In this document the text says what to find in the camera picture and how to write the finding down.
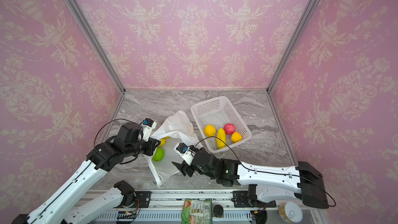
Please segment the green food package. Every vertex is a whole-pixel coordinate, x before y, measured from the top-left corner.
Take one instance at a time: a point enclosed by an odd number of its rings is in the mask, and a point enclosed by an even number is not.
[[[152,157],[152,160],[162,161],[163,157],[164,157],[164,149],[158,147],[155,151],[155,154]]]
[[[212,224],[213,204],[211,199],[186,199],[181,213],[181,224]]]

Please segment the floral wallpaper pattern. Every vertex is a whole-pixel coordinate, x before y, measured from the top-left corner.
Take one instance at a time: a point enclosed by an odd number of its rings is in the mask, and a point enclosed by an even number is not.
[[[1,0],[0,214],[47,200],[92,149],[120,93],[63,0]]]
[[[123,85],[267,88],[308,0],[77,0]]]
[[[397,40],[396,0],[320,0],[273,92],[331,224],[398,222]]]

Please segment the white plastic basket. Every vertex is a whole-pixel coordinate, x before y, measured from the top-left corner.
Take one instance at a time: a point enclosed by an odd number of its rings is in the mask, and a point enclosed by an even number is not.
[[[231,141],[231,135],[227,135],[226,143],[229,147],[236,147],[251,138],[249,128],[246,126],[235,107],[225,96],[201,101],[191,107],[191,112],[203,138],[207,137],[203,132],[203,129],[205,129],[208,124],[216,127],[216,131],[218,132],[220,128],[223,128],[225,124],[228,123],[234,124],[235,131],[242,135],[242,140],[236,143]],[[208,138],[205,140],[205,143],[209,151],[213,153],[222,152],[228,149],[227,146],[219,149],[216,138]]]

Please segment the marble tabletop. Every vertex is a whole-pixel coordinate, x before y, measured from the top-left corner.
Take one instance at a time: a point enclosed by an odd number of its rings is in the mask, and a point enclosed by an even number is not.
[[[265,90],[127,91],[116,118],[138,123],[145,118],[151,118],[158,123],[157,127],[160,127],[167,117],[183,110],[201,140],[202,135],[192,116],[191,106],[222,95],[228,97],[252,134],[250,140],[234,148],[240,160],[262,166],[291,166]],[[109,136],[116,135],[125,122],[115,121]],[[230,150],[215,153],[215,156],[236,159]],[[147,161],[141,155],[130,164],[115,166],[92,189],[109,189],[121,180],[127,181],[136,189],[158,188]],[[221,187],[223,186],[216,184],[215,180],[199,173],[194,173],[192,177],[184,177],[177,173],[160,186],[163,189]]]

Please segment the red fruit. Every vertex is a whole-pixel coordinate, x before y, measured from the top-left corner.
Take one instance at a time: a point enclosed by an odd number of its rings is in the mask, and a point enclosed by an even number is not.
[[[224,131],[225,131],[225,134],[231,135],[232,133],[235,132],[235,126],[233,124],[226,124],[224,126]]]

